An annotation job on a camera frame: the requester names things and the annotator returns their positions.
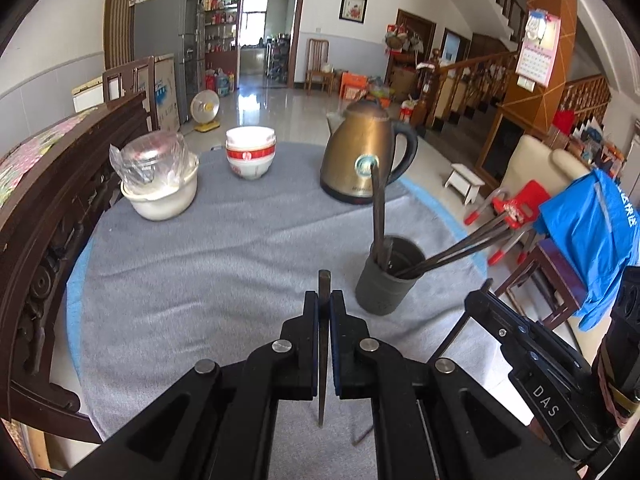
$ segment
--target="wooden staircase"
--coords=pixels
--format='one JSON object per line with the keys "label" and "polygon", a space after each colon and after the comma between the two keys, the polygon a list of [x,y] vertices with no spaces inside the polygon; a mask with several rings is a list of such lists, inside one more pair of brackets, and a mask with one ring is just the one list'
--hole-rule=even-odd
{"label": "wooden staircase", "polygon": [[518,0],[495,0],[502,7],[502,15],[509,20],[509,28],[513,31],[510,40],[518,45],[524,38],[529,11]]}
{"label": "wooden staircase", "polygon": [[[474,167],[517,60],[518,52],[504,52],[438,66],[433,106],[418,132],[451,162]],[[559,109],[574,110],[575,128],[592,118],[602,124],[610,99],[604,76],[590,76],[566,84]]]}

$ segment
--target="plastic bag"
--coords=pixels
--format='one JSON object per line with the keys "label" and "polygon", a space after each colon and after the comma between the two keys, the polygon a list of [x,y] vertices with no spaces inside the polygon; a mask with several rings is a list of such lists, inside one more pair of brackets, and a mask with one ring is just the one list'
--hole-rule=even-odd
{"label": "plastic bag", "polygon": [[182,186],[197,157],[189,152],[182,134],[157,131],[132,140],[121,150],[110,146],[109,160],[128,192],[147,195]]}

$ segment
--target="white stool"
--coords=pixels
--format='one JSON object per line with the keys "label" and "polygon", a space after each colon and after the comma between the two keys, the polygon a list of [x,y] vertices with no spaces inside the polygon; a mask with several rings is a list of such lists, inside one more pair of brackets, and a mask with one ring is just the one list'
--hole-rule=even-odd
{"label": "white stool", "polygon": [[465,205],[475,203],[478,190],[484,186],[484,180],[477,176],[464,164],[452,164],[451,176],[444,183],[445,189],[453,186],[465,197]]}

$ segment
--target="gray refrigerator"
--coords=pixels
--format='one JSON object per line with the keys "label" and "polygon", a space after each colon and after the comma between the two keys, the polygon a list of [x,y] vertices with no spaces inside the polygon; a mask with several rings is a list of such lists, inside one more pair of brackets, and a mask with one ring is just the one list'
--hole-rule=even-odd
{"label": "gray refrigerator", "polygon": [[191,118],[194,96],[204,89],[204,10],[200,0],[141,0],[134,4],[136,59],[174,54],[180,124]]}

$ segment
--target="blue shirt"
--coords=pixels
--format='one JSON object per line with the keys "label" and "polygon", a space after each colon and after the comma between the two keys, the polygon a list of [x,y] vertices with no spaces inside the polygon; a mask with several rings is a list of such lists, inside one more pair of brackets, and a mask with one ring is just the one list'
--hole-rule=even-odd
{"label": "blue shirt", "polygon": [[585,284],[587,298],[575,315],[581,330],[593,328],[616,299],[625,267],[638,264],[638,213],[606,173],[593,170],[543,203],[535,228]]}

